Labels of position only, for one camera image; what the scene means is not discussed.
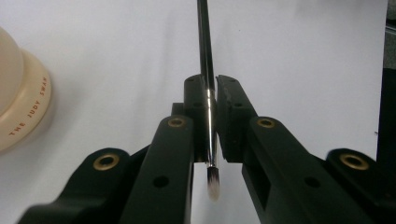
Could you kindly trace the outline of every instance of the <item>paintbrush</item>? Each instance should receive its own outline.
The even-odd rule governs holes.
[[[209,16],[207,1],[197,0],[197,2],[201,75],[205,80],[207,189],[210,199],[216,201],[219,198],[219,169],[217,168],[216,96],[212,49],[210,46]]]

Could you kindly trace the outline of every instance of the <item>brush bristles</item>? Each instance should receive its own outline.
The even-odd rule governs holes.
[[[209,198],[215,202],[220,195],[219,169],[216,167],[207,168],[207,192]]]

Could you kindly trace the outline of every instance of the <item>screw hole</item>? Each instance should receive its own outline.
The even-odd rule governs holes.
[[[311,176],[306,177],[304,179],[304,181],[305,181],[305,184],[311,188],[317,189],[320,187],[320,182],[314,177],[311,177]]]
[[[257,123],[264,128],[274,128],[275,123],[270,119],[259,119]]]
[[[369,163],[367,163],[367,161],[362,159],[360,156],[354,154],[350,154],[350,153],[341,154],[340,160],[344,165],[355,170],[369,169]]]
[[[93,168],[98,171],[105,171],[115,167],[120,161],[120,157],[113,153],[100,156],[93,162]]]
[[[166,177],[164,175],[158,176],[152,181],[152,184],[156,188],[161,189],[161,188],[166,187],[169,184],[169,179],[168,179],[168,177]]]
[[[109,165],[114,161],[114,158],[112,157],[106,157],[106,158],[102,158],[101,160],[99,160],[99,163],[101,165]]]
[[[171,126],[172,128],[179,128],[184,126],[184,119],[169,119],[168,125]]]

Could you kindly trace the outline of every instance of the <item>white background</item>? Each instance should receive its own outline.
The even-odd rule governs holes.
[[[386,0],[210,0],[215,74],[313,154],[375,158]],[[0,220],[48,203],[86,156],[148,145],[198,74],[196,1],[0,0],[0,26],[49,70],[38,127],[0,154]],[[191,223],[259,223],[239,164],[220,161],[219,201],[195,165]]]

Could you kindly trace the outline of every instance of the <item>brass insert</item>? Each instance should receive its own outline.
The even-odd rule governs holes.
[[[93,163],[93,168],[98,171],[106,171],[115,167],[120,161],[120,157],[114,153],[107,153]]]
[[[270,119],[259,119],[257,120],[257,124],[262,126],[263,128],[274,128],[275,123]]]
[[[180,128],[183,127],[186,121],[184,119],[169,119],[168,125],[172,128]]]
[[[340,160],[343,164],[355,170],[363,171],[369,169],[370,167],[369,163],[360,156],[350,153],[341,154]]]

